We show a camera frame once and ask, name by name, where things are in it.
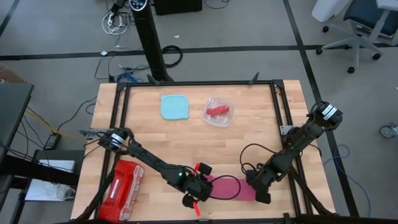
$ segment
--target clear plastic container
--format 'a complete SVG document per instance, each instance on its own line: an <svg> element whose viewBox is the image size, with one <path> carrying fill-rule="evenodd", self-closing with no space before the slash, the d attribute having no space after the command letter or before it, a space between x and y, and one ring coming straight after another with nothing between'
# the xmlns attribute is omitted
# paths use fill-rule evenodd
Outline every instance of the clear plastic container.
<svg viewBox="0 0 398 224"><path fill-rule="evenodd" d="M224 98L211 97L204 109L205 121L217 127L228 127L234 116L234 105Z"/></svg>

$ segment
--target pink cloth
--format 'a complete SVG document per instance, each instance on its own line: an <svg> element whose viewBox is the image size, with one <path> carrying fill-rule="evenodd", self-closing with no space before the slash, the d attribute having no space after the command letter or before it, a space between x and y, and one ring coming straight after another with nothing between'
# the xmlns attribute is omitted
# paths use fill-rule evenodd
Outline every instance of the pink cloth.
<svg viewBox="0 0 398 224"><path fill-rule="evenodd" d="M214 180L216 177L212 175L207 176L209 181ZM233 200L239 201L255 201L256 200L256 191L246 183L246 179L238 179L241 184L241 192L239 195ZM211 192L211 196L218 198L230 198L234 196L239 190L239 184L235 179L230 177L222 177L213 182L213 191Z"/></svg>

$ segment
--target black box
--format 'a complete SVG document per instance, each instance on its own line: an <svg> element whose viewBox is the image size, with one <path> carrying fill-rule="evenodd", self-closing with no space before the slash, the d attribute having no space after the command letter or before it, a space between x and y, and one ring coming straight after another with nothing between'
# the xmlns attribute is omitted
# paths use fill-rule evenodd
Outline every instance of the black box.
<svg viewBox="0 0 398 224"><path fill-rule="evenodd" d="M198 12L202 0L154 0L156 14L159 16L182 12Z"/></svg>

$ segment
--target red object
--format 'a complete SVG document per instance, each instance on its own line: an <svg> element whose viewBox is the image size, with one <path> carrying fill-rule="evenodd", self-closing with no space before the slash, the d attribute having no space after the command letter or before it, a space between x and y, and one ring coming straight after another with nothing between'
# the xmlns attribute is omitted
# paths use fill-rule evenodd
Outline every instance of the red object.
<svg viewBox="0 0 398 224"><path fill-rule="evenodd" d="M99 209L99 218L121 223L130 219L144 169L135 162L120 160L114 171L108 196Z"/></svg>
<svg viewBox="0 0 398 224"><path fill-rule="evenodd" d="M197 213L197 217L200 216L200 211L199 211L199 207L198 207L198 203L197 202L193 202L193 208L195 209L195 212Z"/></svg>
<svg viewBox="0 0 398 224"><path fill-rule="evenodd" d="M216 108L207 109L206 114L210 116L217 116L221 114L226 114L229 111L229 106L217 106Z"/></svg>

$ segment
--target office chair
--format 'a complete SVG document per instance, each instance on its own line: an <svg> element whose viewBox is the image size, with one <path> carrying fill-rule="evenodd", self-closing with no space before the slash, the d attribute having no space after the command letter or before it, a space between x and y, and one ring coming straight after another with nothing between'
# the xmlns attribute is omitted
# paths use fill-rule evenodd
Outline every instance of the office chair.
<svg viewBox="0 0 398 224"><path fill-rule="evenodd" d="M360 46L372 50L374 60L379 60L383 52L379 50L373 42L380 41L388 45L398 44L398 12L388 9L377 8L376 0L353 0L349 5L344 21L349 20L354 33L330 24L331 27L339 30L348 37L331 44L324 45L317 49L317 55L322 54L322 50L345 45L345 49L353 48L354 67L348 68L348 73L354 73L355 68L359 68L359 48ZM323 32L328 32L329 27L325 26Z"/></svg>

